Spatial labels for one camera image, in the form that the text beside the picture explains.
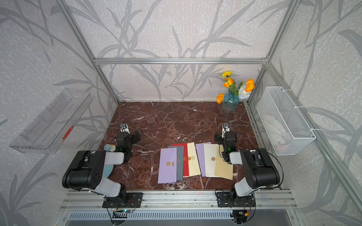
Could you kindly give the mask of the grey envelope with gold seal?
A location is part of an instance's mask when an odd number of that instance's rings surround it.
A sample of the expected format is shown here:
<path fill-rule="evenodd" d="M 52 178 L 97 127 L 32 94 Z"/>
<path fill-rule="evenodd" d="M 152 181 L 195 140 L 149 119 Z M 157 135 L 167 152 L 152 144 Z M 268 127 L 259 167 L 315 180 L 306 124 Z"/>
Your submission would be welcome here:
<path fill-rule="evenodd" d="M 168 148 L 177 148 L 177 170 L 176 170 L 176 181 L 183 179 L 183 146 L 169 146 Z"/>

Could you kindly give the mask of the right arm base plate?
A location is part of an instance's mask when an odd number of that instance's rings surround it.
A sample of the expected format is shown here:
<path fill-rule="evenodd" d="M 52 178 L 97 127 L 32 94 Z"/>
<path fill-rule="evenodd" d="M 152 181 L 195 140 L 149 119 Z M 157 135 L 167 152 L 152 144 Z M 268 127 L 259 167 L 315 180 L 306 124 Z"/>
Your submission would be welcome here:
<path fill-rule="evenodd" d="M 252 195 L 237 196 L 230 192 L 216 192 L 217 205 L 221 208 L 228 207 L 255 207 L 255 197 Z"/>

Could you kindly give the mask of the lilac envelope with gold seal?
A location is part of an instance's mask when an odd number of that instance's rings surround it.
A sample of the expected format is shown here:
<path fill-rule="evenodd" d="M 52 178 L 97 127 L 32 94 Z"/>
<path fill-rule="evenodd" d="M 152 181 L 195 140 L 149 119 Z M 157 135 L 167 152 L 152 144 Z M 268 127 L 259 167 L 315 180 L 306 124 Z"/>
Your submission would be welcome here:
<path fill-rule="evenodd" d="M 177 178 L 177 148 L 164 148 L 160 151 L 159 184 L 175 183 Z"/>

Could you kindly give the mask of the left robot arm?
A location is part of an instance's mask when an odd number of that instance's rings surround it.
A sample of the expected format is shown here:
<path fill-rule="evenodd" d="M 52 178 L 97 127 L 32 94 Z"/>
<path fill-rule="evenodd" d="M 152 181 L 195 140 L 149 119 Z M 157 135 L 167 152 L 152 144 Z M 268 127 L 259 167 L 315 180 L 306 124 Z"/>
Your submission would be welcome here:
<path fill-rule="evenodd" d="M 62 186 L 74 190 L 89 190 L 106 198 L 126 197 L 124 185 L 103 176 L 105 165 L 128 163 L 132 147 L 141 141 L 140 133 L 122 129 L 115 138 L 116 149 L 110 151 L 78 151 L 66 170 Z"/>

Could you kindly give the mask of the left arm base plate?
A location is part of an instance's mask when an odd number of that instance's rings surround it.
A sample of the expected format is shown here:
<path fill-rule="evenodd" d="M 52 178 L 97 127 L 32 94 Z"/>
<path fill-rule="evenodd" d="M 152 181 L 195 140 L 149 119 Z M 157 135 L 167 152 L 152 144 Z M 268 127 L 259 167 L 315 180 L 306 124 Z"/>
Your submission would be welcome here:
<path fill-rule="evenodd" d="M 140 208 L 143 193 L 132 192 L 120 195 L 118 197 L 106 197 L 102 207 L 103 208 Z"/>

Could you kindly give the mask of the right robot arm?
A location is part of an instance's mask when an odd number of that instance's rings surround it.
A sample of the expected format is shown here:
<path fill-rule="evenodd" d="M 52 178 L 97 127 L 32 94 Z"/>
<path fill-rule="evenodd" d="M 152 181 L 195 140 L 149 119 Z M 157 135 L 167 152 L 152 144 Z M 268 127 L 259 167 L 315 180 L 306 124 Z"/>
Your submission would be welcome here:
<path fill-rule="evenodd" d="M 233 201 L 249 198 L 260 188 L 274 189 L 280 187 L 284 172 L 278 172 L 272 158 L 274 155 L 264 148 L 238 150 L 237 135 L 232 131 L 215 134 L 215 142 L 221 145 L 221 157 L 228 165 L 242 165 L 245 177 L 235 183 L 230 190 Z"/>

